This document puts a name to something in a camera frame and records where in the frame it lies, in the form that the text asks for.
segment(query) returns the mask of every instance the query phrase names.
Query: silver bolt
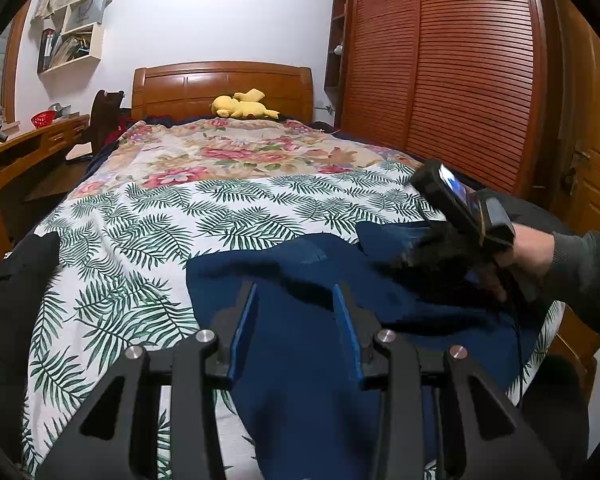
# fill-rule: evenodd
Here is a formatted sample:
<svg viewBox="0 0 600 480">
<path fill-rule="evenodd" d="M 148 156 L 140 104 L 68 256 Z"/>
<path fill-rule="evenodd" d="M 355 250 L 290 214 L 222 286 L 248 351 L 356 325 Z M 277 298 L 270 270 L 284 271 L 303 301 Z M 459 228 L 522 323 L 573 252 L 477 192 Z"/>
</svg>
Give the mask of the silver bolt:
<svg viewBox="0 0 600 480">
<path fill-rule="evenodd" d="M 449 349 L 449 353 L 453 359 L 464 359 L 469 355 L 469 352 L 462 345 L 453 345 Z"/>
<path fill-rule="evenodd" d="M 127 359 L 138 359 L 143 351 L 141 346 L 133 345 L 125 350 L 125 357 Z"/>
<path fill-rule="evenodd" d="M 391 343 L 395 341 L 395 332 L 393 330 L 383 329 L 378 331 L 376 337 L 383 343 Z"/>
<path fill-rule="evenodd" d="M 214 333 L 214 331 L 209 330 L 208 328 L 196 332 L 196 339 L 201 343 L 208 343 L 209 341 L 213 341 L 215 337 L 216 334 Z"/>
</svg>

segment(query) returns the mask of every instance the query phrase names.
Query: human arm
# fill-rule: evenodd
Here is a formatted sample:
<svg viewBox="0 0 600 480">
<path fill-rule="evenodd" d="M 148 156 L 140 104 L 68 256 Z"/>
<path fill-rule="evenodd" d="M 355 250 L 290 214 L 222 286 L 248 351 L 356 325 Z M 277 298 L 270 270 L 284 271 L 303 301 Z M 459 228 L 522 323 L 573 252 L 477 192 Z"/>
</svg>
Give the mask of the human arm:
<svg viewBox="0 0 600 480">
<path fill-rule="evenodd" d="M 513 249 L 499 255 L 498 264 L 516 264 L 539 278 L 547 299 L 564 301 L 600 334 L 600 233 L 579 237 L 551 235 L 520 224 L 514 228 Z"/>
</svg>

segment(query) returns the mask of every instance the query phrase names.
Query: red basket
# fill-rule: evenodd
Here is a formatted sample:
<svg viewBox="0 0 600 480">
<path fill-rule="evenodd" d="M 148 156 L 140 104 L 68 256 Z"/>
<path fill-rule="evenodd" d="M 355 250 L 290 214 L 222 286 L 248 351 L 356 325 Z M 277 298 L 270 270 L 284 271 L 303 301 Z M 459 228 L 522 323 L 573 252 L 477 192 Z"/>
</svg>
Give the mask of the red basket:
<svg viewBox="0 0 600 480">
<path fill-rule="evenodd" d="M 38 115 L 34 115 L 31 118 L 31 122 L 36 128 L 42 128 L 44 126 L 49 126 L 55 118 L 56 112 L 53 110 L 48 110 L 46 112 L 40 112 Z"/>
</svg>

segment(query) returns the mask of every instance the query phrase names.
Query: human hand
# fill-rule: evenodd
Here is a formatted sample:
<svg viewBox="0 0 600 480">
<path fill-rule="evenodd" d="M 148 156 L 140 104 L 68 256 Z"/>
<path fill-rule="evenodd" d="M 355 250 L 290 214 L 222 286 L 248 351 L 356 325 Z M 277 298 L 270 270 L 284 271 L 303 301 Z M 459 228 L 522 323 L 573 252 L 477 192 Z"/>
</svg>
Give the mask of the human hand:
<svg viewBox="0 0 600 480">
<path fill-rule="evenodd" d="M 554 236 L 521 224 L 513 224 L 513 228 L 516 232 L 513 247 L 496 254 L 496 263 L 501 268 L 516 264 L 527 274 L 543 278 L 554 260 Z M 492 292 L 499 301 L 507 299 L 493 263 L 477 267 L 475 272 L 480 280 L 480 288 Z"/>
</svg>

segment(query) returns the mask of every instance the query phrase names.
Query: plush toy on shelf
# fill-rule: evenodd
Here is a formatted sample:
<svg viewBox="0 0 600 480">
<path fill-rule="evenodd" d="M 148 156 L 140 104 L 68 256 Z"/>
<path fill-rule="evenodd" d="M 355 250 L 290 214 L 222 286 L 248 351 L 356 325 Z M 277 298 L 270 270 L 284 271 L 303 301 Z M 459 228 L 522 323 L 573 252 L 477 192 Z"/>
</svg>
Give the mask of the plush toy on shelf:
<svg viewBox="0 0 600 480">
<path fill-rule="evenodd" d="M 234 119 L 248 117 L 271 117 L 278 118 L 278 112 L 267 110 L 259 101 L 264 97 L 260 90 L 252 88 L 246 94 L 236 92 L 234 98 L 221 95 L 211 105 L 211 112 L 220 117 L 232 117 Z"/>
</svg>

